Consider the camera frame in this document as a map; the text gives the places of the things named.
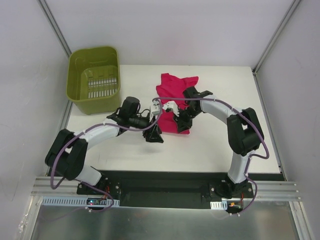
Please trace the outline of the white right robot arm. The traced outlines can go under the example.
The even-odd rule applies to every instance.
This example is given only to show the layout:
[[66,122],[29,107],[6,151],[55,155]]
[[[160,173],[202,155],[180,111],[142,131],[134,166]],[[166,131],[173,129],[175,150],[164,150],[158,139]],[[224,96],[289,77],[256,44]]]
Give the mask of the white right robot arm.
[[250,107],[238,110],[216,98],[212,92],[199,92],[193,86],[184,90],[183,96],[187,107],[178,108],[173,117],[178,133],[189,130],[200,113],[210,114],[226,124],[232,160],[224,182],[216,186],[214,192],[226,199],[237,197],[248,182],[249,159],[264,140],[255,110]]

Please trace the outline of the frame post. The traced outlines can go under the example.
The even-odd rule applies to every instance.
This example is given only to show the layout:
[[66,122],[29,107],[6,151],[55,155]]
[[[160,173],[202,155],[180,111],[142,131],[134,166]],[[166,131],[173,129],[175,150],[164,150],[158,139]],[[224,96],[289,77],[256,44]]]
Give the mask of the frame post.
[[273,49],[274,45],[276,44],[278,38],[280,37],[281,33],[284,31],[285,27],[287,26],[287,24],[291,20],[292,16],[296,12],[296,10],[301,2],[302,2],[302,0],[293,0],[290,3],[289,8],[286,10],[284,16],[282,17],[277,28],[275,29],[273,35],[271,36],[270,40],[268,41],[268,43],[267,43],[264,51],[262,52],[257,64],[252,69],[252,73],[254,76],[257,75],[258,71],[260,70],[260,68],[264,64],[265,60],[267,59],[268,55],[270,54],[271,50]]
[[50,9],[49,4],[47,3],[46,0],[37,0],[37,3],[39,4],[44,16],[46,17],[51,29],[53,30],[55,36],[57,37],[63,51],[65,52],[66,56],[69,58],[70,55],[72,54],[72,51],[64,37],[64,34],[54,17],[54,14],[52,10]]

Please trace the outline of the olive green plastic basket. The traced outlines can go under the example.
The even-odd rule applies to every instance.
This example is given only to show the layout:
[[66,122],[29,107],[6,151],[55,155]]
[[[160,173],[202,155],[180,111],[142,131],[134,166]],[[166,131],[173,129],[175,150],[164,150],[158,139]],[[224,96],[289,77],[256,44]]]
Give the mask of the olive green plastic basket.
[[111,46],[83,48],[69,57],[66,95],[86,115],[121,106],[118,52]]

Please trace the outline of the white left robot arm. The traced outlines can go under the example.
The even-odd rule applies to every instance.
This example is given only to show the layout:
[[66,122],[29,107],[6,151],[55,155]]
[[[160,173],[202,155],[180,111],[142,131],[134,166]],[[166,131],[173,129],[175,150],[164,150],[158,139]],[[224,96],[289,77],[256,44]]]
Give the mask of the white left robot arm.
[[85,163],[88,150],[126,131],[141,132],[149,143],[164,141],[158,125],[162,113],[160,100],[153,100],[146,116],[142,115],[140,107],[140,101],[129,96],[101,123],[82,131],[60,130],[44,160],[51,169],[50,179],[53,181],[55,174],[59,174],[63,180],[81,182],[96,195],[107,194],[107,177]]

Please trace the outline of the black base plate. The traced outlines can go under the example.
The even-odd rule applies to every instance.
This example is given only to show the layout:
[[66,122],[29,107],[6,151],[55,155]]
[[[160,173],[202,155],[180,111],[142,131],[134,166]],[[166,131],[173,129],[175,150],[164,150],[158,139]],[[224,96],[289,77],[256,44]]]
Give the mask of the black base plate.
[[122,207],[208,209],[211,202],[252,199],[253,184],[233,184],[225,172],[155,172],[103,170],[92,189],[79,182],[78,195],[107,192]]

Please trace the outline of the right back frame post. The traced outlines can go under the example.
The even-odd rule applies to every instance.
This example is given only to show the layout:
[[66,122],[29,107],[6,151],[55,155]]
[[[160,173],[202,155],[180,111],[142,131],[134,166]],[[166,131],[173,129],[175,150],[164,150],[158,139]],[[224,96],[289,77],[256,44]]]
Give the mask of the right back frame post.
[[278,38],[280,37],[281,33],[284,31],[285,27],[287,26],[287,24],[291,20],[292,16],[296,12],[296,10],[301,2],[302,2],[302,0],[293,0],[290,3],[289,8],[286,10],[284,16],[282,17],[277,28],[275,29],[273,35],[271,36],[270,40],[268,41],[268,43],[267,43],[264,51],[262,52],[257,64],[252,69],[252,73],[254,76],[257,75],[258,71],[260,70],[260,68],[264,64],[265,60],[267,59],[268,55],[270,54],[271,50],[273,49],[274,45],[276,44]]

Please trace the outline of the front aluminium rail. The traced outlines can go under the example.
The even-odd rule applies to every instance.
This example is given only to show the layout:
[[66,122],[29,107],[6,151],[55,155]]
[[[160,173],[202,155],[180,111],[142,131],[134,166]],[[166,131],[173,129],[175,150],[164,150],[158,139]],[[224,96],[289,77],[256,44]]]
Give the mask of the front aluminium rail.
[[[63,181],[56,190],[53,190],[50,187],[50,177],[42,176],[36,178],[30,195],[74,197],[78,185],[77,181],[67,180]],[[256,199],[259,201],[302,201],[297,184],[290,181],[257,181],[256,184],[250,182],[243,192],[248,192],[250,197],[256,194]]]

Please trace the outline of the left back frame post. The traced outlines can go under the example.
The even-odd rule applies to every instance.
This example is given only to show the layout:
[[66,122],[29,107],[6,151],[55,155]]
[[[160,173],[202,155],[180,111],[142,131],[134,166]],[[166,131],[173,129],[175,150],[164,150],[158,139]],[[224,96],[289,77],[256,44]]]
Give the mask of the left back frame post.
[[47,3],[46,0],[37,0],[37,3],[39,4],[44,16],[46,17],[51,29],[53,30],[55,36],[57,37],[63,51],[65,52],[66,56],[69,58],[70,55],[72,54],[72,51],[64,37],[64,34],[54,17],[54,14],[52,10],[50,9],[49,4]]

